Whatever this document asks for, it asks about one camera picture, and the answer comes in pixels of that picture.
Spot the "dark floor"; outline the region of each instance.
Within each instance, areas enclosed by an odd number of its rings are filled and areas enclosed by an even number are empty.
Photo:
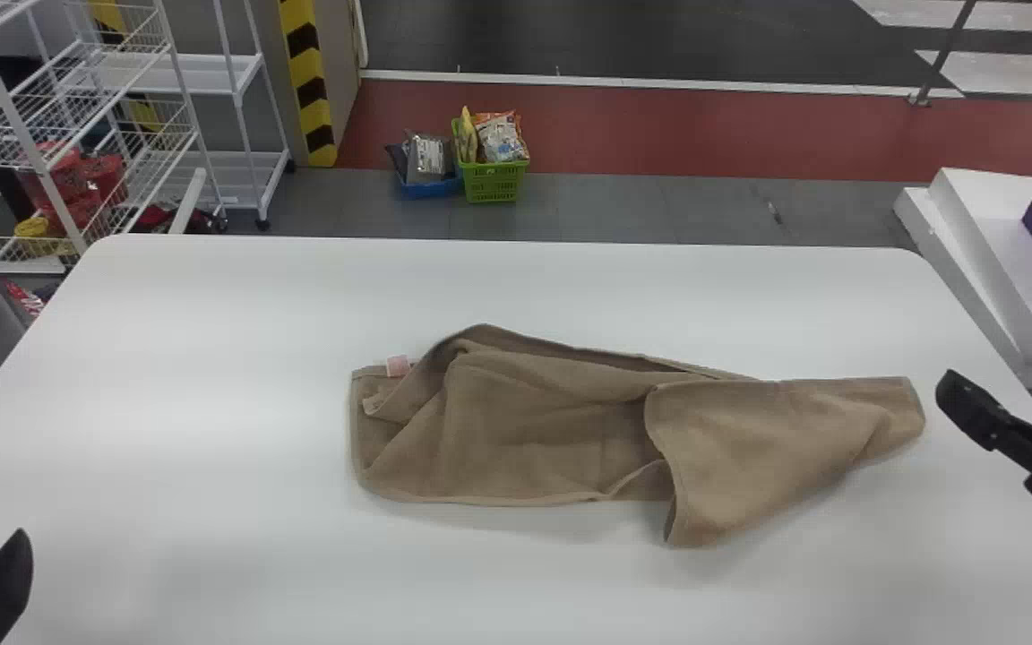
[[[918,86],[941,30],[852,0],[362,0],[369,68]],[[938,77],[935,85],[950,87]]]

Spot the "metal railing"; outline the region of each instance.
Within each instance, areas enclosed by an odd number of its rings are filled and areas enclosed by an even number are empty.
[[[941,50],[938,50],[938,57],[934,59],[934,65],[931,65],[927,82],[923,83],[916,93],[910,94],[910,105],[930,105],[930,90],[933,89],[934,80],[937,80],[939,74],[941,74],[943,66],[946,65],[946,58],[949,58],[950,53],[954,52],[954,46],[958,44],[958,39],[962,36],[963,30],[966,29],[966,23],[970,20],[970,13],[974,12],[974,5],[977,3],[978,0],[966,0],[962,5],[962,11],[958,12],[958,18],[954,21],[954,26],[949,28],[949,32],[946,34],[946,43],[942,45]]]

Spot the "white table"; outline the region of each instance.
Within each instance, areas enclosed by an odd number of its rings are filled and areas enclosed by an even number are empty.
[[[926,436],[729,544],[663,504],[407,506],[353,481],[349,373],[472,323],[781,377],[912,378]],[[934,407],[1032,400],[898,250],[144,236],[91,248],[0,369],[8,642],[1032,642],[1023,473]]]

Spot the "towel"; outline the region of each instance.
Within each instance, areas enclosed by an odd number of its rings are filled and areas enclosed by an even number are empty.
[[[488,325],[404,377],[353,372],[357,480],[400,502],[671,501],[665,540],[703,547],[922,433],[904,377],[761,381]]]

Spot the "red item on shelf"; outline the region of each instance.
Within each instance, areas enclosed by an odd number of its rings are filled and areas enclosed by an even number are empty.
[[[37,144],[37,150],[46,152],[61,144],[62,141],[44,141]],[[82,153],[75,146],[66,151],[66,154],[62,155],[62,159],[58,160],[58,163],[51,168],[51,180],[54,180],[54,185],[58,188],[58,194],[62,195],[62,200],[75,200],[82,194],[90,191],[90,187],[86,185],[86,178],[83,175],[82,160]],[[51,197],[45,194],[45,189],[42,188],[42,183],[37,179],[37,174],[23,172],[20,175],[22,187],[24,187],[26,195],[30,196],[34,207],[39,209],[50,207]]]
[[[107,204],[126,200],[130,193],[122,181],[124,163],[122,155],[106,155],[102,158],[83,160],[83,176],[98,189]]]
[[[98,195],[98,191],[89,191],[86,195],[80,195],[76,200],[66,201],[66,209],[70,212],[71,220],[74,220],[74,226],[77,226],[78,232],[85,232],[87,226],[90,226],[91,220],[94,218],[94,214],[102,207],[102,197]],[[51,205],[45,205],[45,207],[38,208],[42,217],[51,223],[51,234],[61,237],[66,234],[66,228],[62,225],[62,221],[58,219],[58,212],[55,212],[54,207]]]

